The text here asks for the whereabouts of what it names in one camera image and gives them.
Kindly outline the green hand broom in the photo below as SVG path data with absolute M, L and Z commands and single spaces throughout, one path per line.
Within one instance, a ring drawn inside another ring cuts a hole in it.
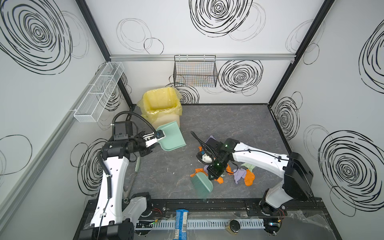
M 213 191 L 213 183 L 203 172 L 194 174 L 191 177 L 191 182 L 198 195 L 209 195 Z

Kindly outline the green plastic dustpan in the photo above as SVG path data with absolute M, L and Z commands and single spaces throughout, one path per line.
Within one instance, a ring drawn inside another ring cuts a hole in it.
M 170 152 L 186 146 L 186 142 L 176 121 L 159 126 L 157 131 L 162 131 L 165 135 L 164 138 L 159 140 L 160 146 L 164 151 Z

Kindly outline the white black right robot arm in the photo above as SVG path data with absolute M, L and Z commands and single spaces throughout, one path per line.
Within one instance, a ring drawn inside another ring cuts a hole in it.
M 213 191 L 212 181 L 218 180 L 227 171 L 228 163 L 238 162 L 261 168 L 281 178 L 280 183 L 265 191 L 259 203 L 264 215 L 271 216 L 290 200 L 316 202 L 311 187 L 314 174 L 300 154 L 270 153 L 231 138 L 223 143 L 215 139 L 203 142 L 194 132 L 191 134 L 202 147 L 197 159 L 207 166 L 206 171 L 191 177 L 200 199 L 208 198 Z

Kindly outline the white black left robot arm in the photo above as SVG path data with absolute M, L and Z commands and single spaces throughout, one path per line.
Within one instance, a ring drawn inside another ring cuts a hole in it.
M 149 126 L 152 133 L 132 133 L 132 122 L 119 122 L 121 115 L 135 116 Z M 144 212 L 149 212 L 149 194 L 139 195 L 123 207 L 124 181 L 132 154 L 145 157 L 152 146 L 164 137 L 141 115 L 132 111 L 116 114 L 112 120 L 112 136 L 97 153 L 97 161 L 103 170 L 98 203 L 90 226 L 80 230 L 80 240 L 132 240 L 135 226 Z

